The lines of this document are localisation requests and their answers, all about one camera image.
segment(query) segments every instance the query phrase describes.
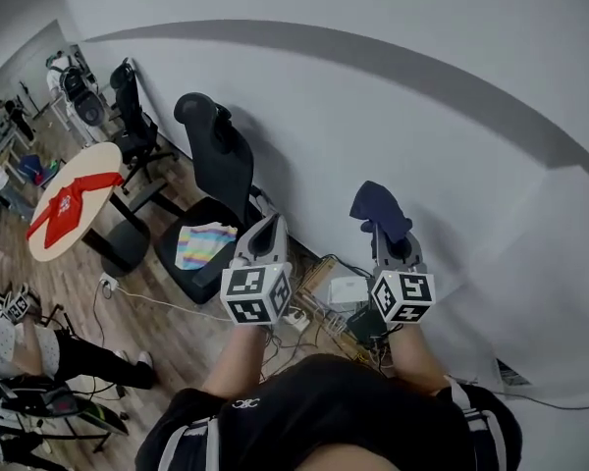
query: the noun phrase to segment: wooden table top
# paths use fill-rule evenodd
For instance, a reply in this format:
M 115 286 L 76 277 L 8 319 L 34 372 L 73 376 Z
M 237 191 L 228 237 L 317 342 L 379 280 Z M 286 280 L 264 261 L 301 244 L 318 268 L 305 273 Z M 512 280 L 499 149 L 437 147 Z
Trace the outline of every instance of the wooden table top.
M 50 199 L 59 193 L 64 186 L 68 186 L 75 178 L 99 173 L 119 172 L 122 166 L 122 153 L 114 143 L 98 143 L 79 152 L 70 160 L 57 176 L 48 184 L 43 195 L 37 203 L 33 220 L 46 208 Z M 28 240 L 28 249 L 35 260 L 48 262 L 54 260 L 70 249 L 89 230 L 92 222 L 100 213 L 104 205 L 114 191 L 113 186 L 84 192 L 82 196 L 82 211 L 80 213 L 79 226 L 65 234 L 52 246 L 46 249 L 43 244 L 46 239 L 48 222 L 44 222 Z

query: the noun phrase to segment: black table base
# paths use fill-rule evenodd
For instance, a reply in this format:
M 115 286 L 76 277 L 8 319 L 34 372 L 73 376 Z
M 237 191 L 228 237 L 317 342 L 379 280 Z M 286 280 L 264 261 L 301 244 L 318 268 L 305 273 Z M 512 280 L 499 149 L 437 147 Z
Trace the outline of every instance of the black table base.
M 114 278 L 133 271 L 146 256 L 150 230 L 115 193 L 109 199 L 126 220 L 119 223 L 106 237 L 89 229 L 83 242 L 100 254 L 103 270 Z

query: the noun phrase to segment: rainbow towel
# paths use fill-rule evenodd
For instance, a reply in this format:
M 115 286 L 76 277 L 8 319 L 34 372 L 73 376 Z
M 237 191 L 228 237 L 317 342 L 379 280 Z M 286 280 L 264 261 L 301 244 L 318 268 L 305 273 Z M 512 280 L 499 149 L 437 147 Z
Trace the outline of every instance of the rainbow towel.
M 218 222 L 193 227 L 181 227 L 177 242 L 175 265 L 183 271 L 193 271 L 207 265 L 225 244 L 236 241 L 238 229 Z

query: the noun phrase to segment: black bag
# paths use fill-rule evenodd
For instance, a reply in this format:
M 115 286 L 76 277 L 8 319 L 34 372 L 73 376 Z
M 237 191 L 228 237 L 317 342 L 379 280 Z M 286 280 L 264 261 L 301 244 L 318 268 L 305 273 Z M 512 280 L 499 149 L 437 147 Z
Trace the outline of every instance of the black bag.
M 82 70 L 73 66 L 72 58 L 68 56 L 70 66 L 65 70 L 52 66 L 50 70 L 59 72 L 59 85 L 65 93 L 66 99 L 72 103 L 80 119 L 88 126 L 100 126 L 105 120 L 105 109 L 102 102 L 89 90 L 82 77 Z

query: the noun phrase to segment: oval table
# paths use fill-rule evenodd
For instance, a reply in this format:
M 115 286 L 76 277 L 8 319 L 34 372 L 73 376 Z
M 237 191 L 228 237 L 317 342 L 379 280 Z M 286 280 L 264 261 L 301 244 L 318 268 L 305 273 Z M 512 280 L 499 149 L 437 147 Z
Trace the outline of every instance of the oval table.
M 41 214 L 50 199 L 56 196 L 62 187 L 68 186 L 76 178 L 99 173 L 117 173 L 121 166 L 122 153 L 114 143 L 98 143 L 83 149 L 48 184 L 37 203 L 33 220 Z M 133 228 L 122 222 L 107 237 L 103 237 L 91 227 L 107 201 L 113 204 Z M 100 254 L 103 270 L 113 277 L 124 276 L 135 269 L 143 260 L 150 243 L 150 230 L 114 193 L 113 186 L 84 192 L 79 225 L 48 248 L 44 247 L 47 227 L 48 222 L 44 222 L 28 239 L 28 249 L 35 260 L 54 260 L 82 240 Z

